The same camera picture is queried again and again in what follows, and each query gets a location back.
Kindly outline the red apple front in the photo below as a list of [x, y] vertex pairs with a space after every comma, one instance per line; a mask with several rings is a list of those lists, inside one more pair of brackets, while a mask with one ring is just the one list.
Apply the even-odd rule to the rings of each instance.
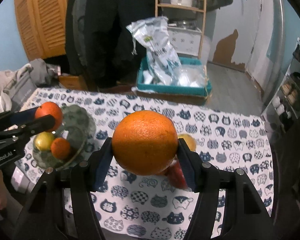
[[169, 183], [181, 190], [188, 188], [184, 174], [181, 169], [181, 165], [177, 157], [175, 157], [168, 168], [166, 168], [162, 174], [168, 178]]

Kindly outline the large orange front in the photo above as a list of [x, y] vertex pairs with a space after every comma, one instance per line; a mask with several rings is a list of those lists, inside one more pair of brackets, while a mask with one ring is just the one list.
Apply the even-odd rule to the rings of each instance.
[[120, 121], [111, 145], [115, 160], [122, 168], [136, 175], [150, 176], [170, 166], [176, 155], [178, 135], [171, 119], [144, 110]]

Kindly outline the grey storage bag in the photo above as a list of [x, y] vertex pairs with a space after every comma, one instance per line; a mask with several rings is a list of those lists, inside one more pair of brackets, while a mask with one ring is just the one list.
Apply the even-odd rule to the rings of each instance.
[[32, 81], [30, 72], [26, 71], [23, 74], [17, 75], [15, 79], [11, 80], [4, 88], [3, 92], [8, 95], [11, 100], [11, 110], [17, 111], [21, 109], [23, 104], [37, 89], [37, 86]]

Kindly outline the grey clothing pile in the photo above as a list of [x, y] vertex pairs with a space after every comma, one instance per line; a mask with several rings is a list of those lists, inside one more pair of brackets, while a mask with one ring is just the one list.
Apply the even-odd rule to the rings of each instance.
[[38, 87], [57, 81], [61, 67], [35, 59], [16, 71], [0, 71], [0, 113], [19, 110]]

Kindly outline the green glass plate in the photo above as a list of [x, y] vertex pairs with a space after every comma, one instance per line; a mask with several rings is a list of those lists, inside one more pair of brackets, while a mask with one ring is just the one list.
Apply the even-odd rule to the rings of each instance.
[[78, 105], [63, 106], [63, 122], [56, 131], [34, 137], [32, 156], [37, 165], [57, 170], [74, 164], [96, 131], [93, 117]]

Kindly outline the cat pattern tablecloth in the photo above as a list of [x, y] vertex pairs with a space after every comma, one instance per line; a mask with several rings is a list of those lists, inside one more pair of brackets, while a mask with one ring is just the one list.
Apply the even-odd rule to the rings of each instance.
[[246, 172], [268, 212], [274, 199], [273, 163], [264, 123], [257, 116], [224, 113], [133, 95], [39, 88], [25, 108], [54, 102], [63, 110], [57, 137], [87, 159], [109, 137], [125, 139], [124, 168], [113, 159], [92, 193], [102, 228], [116, 237], [182, 239], [198, 194], [176, 189], [163, 175], [174, 161], [177, 136], [193, 143], [200, 159], [222, 171]]

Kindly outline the shoe rack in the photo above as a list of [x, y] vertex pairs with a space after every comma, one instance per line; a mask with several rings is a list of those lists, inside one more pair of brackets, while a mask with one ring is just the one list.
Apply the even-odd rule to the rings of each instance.
[[300, 38], [297, 39], [292, 60], [280, 77], [279, 86], [261, 117], [269, 137], [286, 133], [300, 118]]

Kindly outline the black hanging coat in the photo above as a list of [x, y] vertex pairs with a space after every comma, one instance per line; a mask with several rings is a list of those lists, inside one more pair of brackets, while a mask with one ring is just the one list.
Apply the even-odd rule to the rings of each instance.
[[155, 0], [68, 0], [65, 52], [72, 75], [83, 76], [89, 90], [129, 82], [146, 56], [126, 28], [153, 17]]

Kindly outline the wooden louvered wardrobe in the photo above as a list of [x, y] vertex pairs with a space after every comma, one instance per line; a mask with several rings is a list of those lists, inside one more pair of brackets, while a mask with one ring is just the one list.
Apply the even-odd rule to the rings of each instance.
[[14, 0], [15, 16], [27, 58], [65, 54], [68, 0]]

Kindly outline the clear plastic bag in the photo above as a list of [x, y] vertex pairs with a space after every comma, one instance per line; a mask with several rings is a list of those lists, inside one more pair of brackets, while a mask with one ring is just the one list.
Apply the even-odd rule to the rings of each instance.
[[176, 82], [181, 87], [204, 88], [208, 85], [206, 65], [183, 64], [174, 71]]

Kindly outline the white rice bag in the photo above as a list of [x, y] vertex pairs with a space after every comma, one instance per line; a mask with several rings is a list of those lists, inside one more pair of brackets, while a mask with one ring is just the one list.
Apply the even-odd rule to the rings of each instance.
[[146, 48], [148, 69], [153, 79], [169, 86], [176, 81], [174, 71], [181, 67], [175, 48], [169, 41], [168, 18], [151, 17], [126, 26], [133, 41]]

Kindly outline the grey door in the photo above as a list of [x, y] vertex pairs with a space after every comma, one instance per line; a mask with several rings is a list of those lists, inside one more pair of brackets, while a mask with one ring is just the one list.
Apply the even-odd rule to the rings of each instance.
[[262, 0], [233, 0], [206, 14], [200, 59], [243, 72], [253, 52]]

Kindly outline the white patterned drawer box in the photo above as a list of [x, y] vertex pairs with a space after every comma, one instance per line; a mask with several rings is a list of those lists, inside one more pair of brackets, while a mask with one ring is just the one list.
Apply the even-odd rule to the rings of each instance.
[[178, 54], [198, 56], [202, 36], [200, 29], [168, 27], [167, 30], [169, 41]]

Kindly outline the steel pot with lid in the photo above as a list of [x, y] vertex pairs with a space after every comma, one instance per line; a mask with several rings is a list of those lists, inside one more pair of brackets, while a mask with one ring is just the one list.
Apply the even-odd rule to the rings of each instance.
[[171, 20], [168, 24], [171, 27], [196, 30], [197, 25], [195, 20]]

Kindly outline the wooden shelf rack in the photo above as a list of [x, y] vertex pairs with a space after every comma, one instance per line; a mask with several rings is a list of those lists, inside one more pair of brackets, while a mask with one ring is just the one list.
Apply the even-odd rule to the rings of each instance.
[[173, 5], [170, 3], [170, 0], [155, 0], [155, 15], [166, 16], [168, 18], [168, 24], [171, 20], [195, 20], [197, 28], [202, 32], [199, 54], [198, 56], [180, 55], [200, 58], [206, 24], [206, 0], [193, 0], [192, 7]]

